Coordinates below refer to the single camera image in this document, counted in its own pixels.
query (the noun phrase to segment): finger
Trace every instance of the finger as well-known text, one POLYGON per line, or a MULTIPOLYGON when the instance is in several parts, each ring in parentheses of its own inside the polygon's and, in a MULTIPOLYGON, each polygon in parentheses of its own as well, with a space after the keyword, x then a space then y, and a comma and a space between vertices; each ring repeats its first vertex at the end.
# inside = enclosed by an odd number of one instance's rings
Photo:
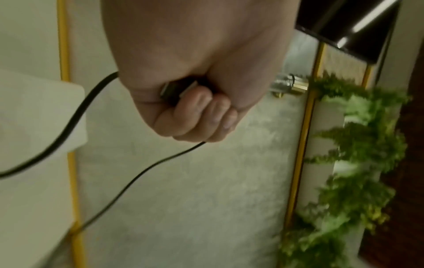
POLYGON ((175 108, 164 110, 152 128, 161 136, 184 135, 197 125, 211 101, 212 92, 208 88, 195 87, 182 96, 175 108))
POLYGON ((221 120, 221 124, 215 133, 207 140, 207 142, 218 142, 225 139, 228 133, 231 131, 231 127, 238 119, 238 113, 236 109, 230 108, 221 120))
POLYGON ((226 95, 215 94, 208 107, 204 110, 197 126, 182 136, 175 136, 174 139, 190 142, 207 140, 218 129, 221 119, 230 106, 231 101, 226 95))

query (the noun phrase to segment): hand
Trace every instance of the hand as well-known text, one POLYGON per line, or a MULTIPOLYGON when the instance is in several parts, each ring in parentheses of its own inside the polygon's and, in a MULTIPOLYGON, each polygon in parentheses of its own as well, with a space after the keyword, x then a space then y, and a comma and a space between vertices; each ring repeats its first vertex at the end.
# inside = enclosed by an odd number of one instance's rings
POLYGON ((223 140, 281 68, 299 0, 103 0, 108 41, 121 82, 159 135, 223 140), (161 101, 167 82, 205 76, 176 107, 161 101))

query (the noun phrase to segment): artificial plant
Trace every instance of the artificial plant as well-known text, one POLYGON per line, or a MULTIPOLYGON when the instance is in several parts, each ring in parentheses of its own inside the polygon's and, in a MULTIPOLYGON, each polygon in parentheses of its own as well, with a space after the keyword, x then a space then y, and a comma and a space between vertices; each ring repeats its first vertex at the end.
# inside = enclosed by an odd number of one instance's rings
POLYGON ((318 189, 318 201, 300 210, 307 225, 284 231, 281 261, 296 268, 346 268, 350 266, 343 236, 359 224, 373 232, 389 219, 383 208, 394 190, 375 177, 392 170, 405 156, 405 139, 394 129, 391 109, 409 98, 399 90, 365 89, 327 73, 311 79, 310 86, 318 91, 318 100, 338 103, 348 122, 317 133, 316 137, 332 140, 336 148, 305 161, 347 161, 356 168, 331 175, 318 189))

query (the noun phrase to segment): gold trim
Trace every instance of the gold trim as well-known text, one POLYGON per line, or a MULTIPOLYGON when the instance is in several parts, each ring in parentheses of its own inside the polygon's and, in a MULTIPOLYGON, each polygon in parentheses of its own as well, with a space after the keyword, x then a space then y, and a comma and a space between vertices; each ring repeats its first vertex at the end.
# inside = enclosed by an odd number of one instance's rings
MULTIPOLYGON (((318 46, 317 56, 315 58, 314 69, 312 76, 317 77, 322 65, 322 58, 326 49, 325 43, 320 43, 318 46)), ((313 89, 309 90, 307 97, 305 115, 303 116, 302 130, 300 132, 299 146, 297 149, 295 168, 293 171, 293 179, 291 180, 290 194, 288 197, 288 204, 286 216, 284 218, 284 228, 288 228, 292 222, 293 213, 296 207, 297 196, 299 192, 300 175, 302 174, 303 158, 305 156, 305 148, 308 140, 309 126, 312 119, 312 112, 314 110, 315 99, 317 92, 313 89)))
POLYGON ((372 69, 373 69, 373 65, 367 64, 367 68, 365 69, 365 72, 363 73, 363 78, 361 83, 363 87, 367 87, 368 82, 370 80, 372 69))
MULTIPOLYGON (((69 49, 68 49, 68 27, 66 23, 66 3, 65 0, 57 0, 57 24, 58 24, 58 35, 59 35, 59 57, 61 67, 61 79, 62 81, 70 82, 70 70, 69 70, 69 49)), ((80 216, 80 203, 78 197, 77 177, 76 177, 76 160, 75 153, 68 153, 68 169, 69 169, 69 180, 71 186, 72 196, 72 208, 75 222, 71 227, 71 234, 77 230, 81 225, 80 216)), ((86 258, 84 253, 84 246, 82 240, 82 234, 71 235, 71 246, 72 246, 72 257, 75 268, 86 268, 86 258)))

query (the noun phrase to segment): textured wall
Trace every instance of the textured wall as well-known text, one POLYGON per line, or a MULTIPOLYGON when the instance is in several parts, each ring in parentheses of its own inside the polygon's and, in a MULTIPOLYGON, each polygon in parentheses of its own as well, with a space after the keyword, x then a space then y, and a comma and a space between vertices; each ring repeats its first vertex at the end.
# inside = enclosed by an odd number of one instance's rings
MULTIPOLYGON (((116 67, 97 1, 70 2, 72 80, 87 92, 116 67)), ((297 33, 286 72, 309 74, 317 41, 297 33)), ((90 267, 275 267, 304 97, 270 95, 225 142, 146 174, 85 233, 90 267)), ((83 217, 149 164, 191 146, 153 134, 114 82, 87 114, 78 151, 83 217)))

